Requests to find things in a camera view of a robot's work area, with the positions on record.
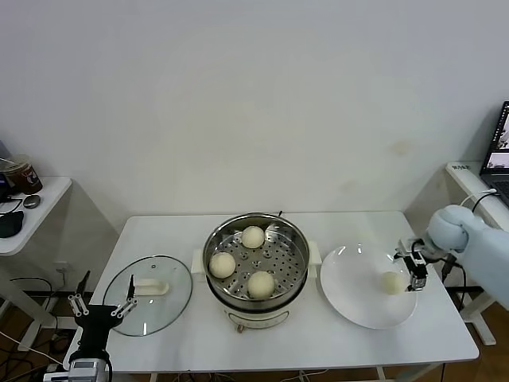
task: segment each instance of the computer mouse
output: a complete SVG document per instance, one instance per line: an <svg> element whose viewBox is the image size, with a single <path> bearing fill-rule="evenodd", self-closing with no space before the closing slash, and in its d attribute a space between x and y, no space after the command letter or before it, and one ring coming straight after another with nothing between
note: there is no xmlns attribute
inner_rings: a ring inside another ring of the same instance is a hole
<svg viewBox="0 0 509 382"><path fill-rule="evenodd" d="M23 201L23 207L26 209L35 209L41 203L41 197L39 195L30 195Z"/></svg>

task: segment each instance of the perforated steamer tray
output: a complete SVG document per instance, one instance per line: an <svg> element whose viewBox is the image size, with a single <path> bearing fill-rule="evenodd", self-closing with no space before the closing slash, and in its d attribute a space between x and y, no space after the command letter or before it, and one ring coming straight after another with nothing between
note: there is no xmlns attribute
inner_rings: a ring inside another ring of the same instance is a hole
<svg viewBox="0 0 509 382"><path fill-rule="evenodd" d="M247 280L257 271L266 271L274 277L276 288L271 297L286 293L304 276L308 264L298 246L282 232L266 230L265 243L256 249L245 248L241 242L242 232L225 236L217 246L217 252L230 253L236 269L226 279L216 279L225 292L249 299Z"/></svg>

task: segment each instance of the electric steamer pot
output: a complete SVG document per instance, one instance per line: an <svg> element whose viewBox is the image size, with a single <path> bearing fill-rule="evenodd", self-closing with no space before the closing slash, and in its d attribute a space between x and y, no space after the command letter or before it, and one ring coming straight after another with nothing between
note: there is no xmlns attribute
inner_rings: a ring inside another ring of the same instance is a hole
<svg viewBox="0 0 509 382"><path fill-rule="evenodd" d="M241 235L251 225L265 231L265 242L256 249L245 248ZM230 253L235 272L226 279L215 278L208 269L211 257ZM268 314L290 304L304 288L308 275L309 245L301 230L288 220L265 213L248 213L222 223L208 237L203 250L203 265L212 293L230 309L245 314ZM265 299L247 293L247 280L256 271L267 271L276 288Z"/></svg>

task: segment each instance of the cup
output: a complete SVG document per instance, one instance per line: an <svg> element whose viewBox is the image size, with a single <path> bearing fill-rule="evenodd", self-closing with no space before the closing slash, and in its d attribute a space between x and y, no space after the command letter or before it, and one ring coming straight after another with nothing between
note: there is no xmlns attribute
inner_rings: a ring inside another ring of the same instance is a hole
<svg viewBox="0 0 509 382"><path fill-rule="evenodd" d="M0 161L0 173L3 173L25 195L41 191L41 179L33 169L28 155L14 155L7 159L9 162Z"/></svg>

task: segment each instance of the laptop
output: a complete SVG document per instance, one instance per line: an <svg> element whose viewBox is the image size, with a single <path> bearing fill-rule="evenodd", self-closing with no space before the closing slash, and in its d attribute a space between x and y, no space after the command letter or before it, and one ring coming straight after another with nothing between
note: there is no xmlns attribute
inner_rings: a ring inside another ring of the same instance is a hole
<svg viewBox="0 0 509 382"><path fill-rule="evenodd" d="M480 178L489 187L496 189L500 199L509 206L509 101L503 103L499 122L490 141L490 146Z"/></svg>

